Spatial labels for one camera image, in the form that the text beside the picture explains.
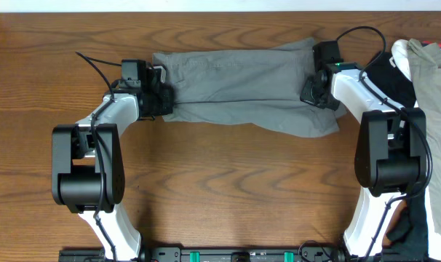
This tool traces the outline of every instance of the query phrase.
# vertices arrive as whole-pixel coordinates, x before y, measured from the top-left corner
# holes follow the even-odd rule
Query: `black fabric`
[[[392,241],[391,250],[408,258],[423,260],[427,258],[426,208],[424,194],[407,200],[407,208],[400,213],[397,225],[387,233]]]
[[[366,70],[367,76],[392,100],[401,103],[404,107],[412,108],[416,102],[413,83],[397,67],[391,65],[389,62],[391,57],[391,53],[383,53],[382,57]]]

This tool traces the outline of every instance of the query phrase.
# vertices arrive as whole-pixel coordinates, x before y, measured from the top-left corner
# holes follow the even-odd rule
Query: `white wall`
[[[441,11],[441,0],[0,0],[0,12]]]

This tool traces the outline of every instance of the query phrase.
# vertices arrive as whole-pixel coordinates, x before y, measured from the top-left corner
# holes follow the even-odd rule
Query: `gray cloth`
[[[427,140],[434,162],[429,184],[435,232],[441,235],[441,49],[408,42],[408,61],[419,107],[426,114]]]
[[[300,101],[306,77],[314,74],[312,38],[268,50],[153,54],[175,88],[166,122],[253,123],[299,137],[338,131],[334,112]]]

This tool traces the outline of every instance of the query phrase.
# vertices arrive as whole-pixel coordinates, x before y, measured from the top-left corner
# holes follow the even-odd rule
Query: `wooden table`
[[[119,62],[153,52],[263,49],[373,25],[388,42],[441,42],[441,12],[100,13],[0,15],[0,261],[56,261],[99,247],[91,228],[51,195],[51,131],[86,116],[106,91],[81,58]],[[368,31],[341,41],[347,60],[381,48]],[[100,65],[109,79],[118,68]],[[358,123],[296,138],[252,124],[138,122],[121,139],[130,220],[150,243],[186,247],[337,242],[359,184]]]

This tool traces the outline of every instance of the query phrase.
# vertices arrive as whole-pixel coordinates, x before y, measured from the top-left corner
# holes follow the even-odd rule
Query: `wooden tabletop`
[[[441,12],[94,13],[0,15],[0,261],[56,261],[65,247],[100,247],[91,228],[51,195],[51,132],[100,104],[99,75],[74,51],[119,62],[153,52],[263,49],[357,25],[391,44],[441,42]],[[341,40],[366,63],[368,31]],[[109,79],[118,68],[100,65]],[[252,124],[138,122],[121,138],[124,205],[143,237],[186,247],[337,242],[359,184],[357,121],[305,139]]]

